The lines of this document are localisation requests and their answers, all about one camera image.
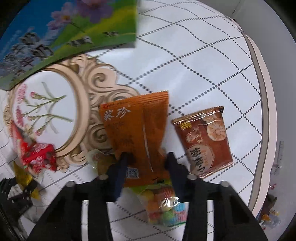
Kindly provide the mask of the colourful candy ball bag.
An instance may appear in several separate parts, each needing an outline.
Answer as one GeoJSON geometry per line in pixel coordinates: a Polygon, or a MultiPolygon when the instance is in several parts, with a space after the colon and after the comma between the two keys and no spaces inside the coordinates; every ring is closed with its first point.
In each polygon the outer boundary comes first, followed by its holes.
{"type": "Polygon", "coordinates": [[[154,225],[175,226],[187,220],[186,206],[175,194],[171,181],[132,187],[154,225]]]}

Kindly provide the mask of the jelly cup snack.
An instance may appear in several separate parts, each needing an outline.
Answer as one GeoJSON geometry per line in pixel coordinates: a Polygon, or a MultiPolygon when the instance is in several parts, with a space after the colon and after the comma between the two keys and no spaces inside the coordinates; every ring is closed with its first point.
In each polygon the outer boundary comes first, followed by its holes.
{"type": "Polygon", "coordinates": [[[107,155],[94,149],[86,154],[87,162],[97,170],[98,175],[107,174],[108,168],[117,162],[114,155],[107,155]]]}

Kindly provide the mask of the orange sunflower seed packet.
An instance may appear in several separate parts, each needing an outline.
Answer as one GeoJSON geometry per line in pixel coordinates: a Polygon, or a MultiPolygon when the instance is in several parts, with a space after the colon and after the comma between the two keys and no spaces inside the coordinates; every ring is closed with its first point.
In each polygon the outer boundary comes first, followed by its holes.
{"type": "Polygon", "coordinates": [[[119,158],[131,153],[125,187],[151,185],[168,180],[161,153],[169,106],[167,91],[103,103],[99,115],[108,140],[119,158]]]}

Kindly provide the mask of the yellow snack packet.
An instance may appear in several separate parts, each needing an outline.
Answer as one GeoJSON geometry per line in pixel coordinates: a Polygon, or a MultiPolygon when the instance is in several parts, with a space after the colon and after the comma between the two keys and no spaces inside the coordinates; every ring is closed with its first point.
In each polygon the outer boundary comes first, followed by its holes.
{"type": "Polygon", "coordinates": [[[39,184],[34,178],[34,172],[31,170],[31,168],[27,165],[25,166],[18,165],[16,161],[13,162],[13,168],[14,168],[16,182],[21,187],[22,190],[24,190],[32,181],[36,182],[37,187],[32,191],[30,196],[34,199],[40,200],[41,197],[38,189],[39,184]]]}

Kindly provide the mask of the red candy wrapper packet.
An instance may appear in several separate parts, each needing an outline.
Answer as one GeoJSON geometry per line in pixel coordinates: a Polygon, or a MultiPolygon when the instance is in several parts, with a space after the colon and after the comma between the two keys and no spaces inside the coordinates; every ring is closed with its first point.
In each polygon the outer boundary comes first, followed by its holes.
{"type": "Polygon", "coordinates": [[[39,174],[47,169],[57,170],[56,153],[52,144],[38,143],[10,122],[13,150],[16,152],[25,169],[30,169],[34,174],[39,174]]]}

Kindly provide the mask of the brown shrimp snack packet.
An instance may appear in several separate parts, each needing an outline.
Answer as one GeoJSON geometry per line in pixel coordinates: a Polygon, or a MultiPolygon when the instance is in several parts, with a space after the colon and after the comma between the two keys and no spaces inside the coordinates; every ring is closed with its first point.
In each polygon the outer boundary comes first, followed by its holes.
{"type": "Polygon", "coordinates": [[[216,106],[171,121],[185,149],[190,172],[206,178],[233,164],[222,113],[216,106]]]}

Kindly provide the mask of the white quilted floral bedspread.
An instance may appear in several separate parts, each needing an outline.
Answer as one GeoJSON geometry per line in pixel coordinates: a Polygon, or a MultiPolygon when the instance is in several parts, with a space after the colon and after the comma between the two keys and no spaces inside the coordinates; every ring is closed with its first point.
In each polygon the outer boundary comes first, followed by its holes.
{"type": "Polygon", "coordinates": [[[75,54],[1,90],[1,176],[13,176],[18,161],[6,123],[20,113],[25,129],[44,128],[37,139],[52,143],[64,165],[41,175],[41,199],[21,218],[25,234],[67,181],[95,177],[85,155],[110,150],[100,102],[163,90],[169,92],[168,120],[224,107],[233,164],[207,181],[230,182],[257,215],[269,185],[262,174],[267,97],[256,74],[260,55],[233,20],[199,1],[138,1],[133,42],[75,54]]]}

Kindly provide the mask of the blue green printed box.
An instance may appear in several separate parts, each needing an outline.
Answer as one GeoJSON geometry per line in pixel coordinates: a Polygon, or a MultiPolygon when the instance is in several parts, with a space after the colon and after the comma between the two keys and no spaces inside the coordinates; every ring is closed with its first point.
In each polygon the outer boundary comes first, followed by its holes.
{"type": "Polygon", "coordinates": [[[29,1],[1,32],[1,89],[78,53],[133,42],[137,1],[29,1]]]}

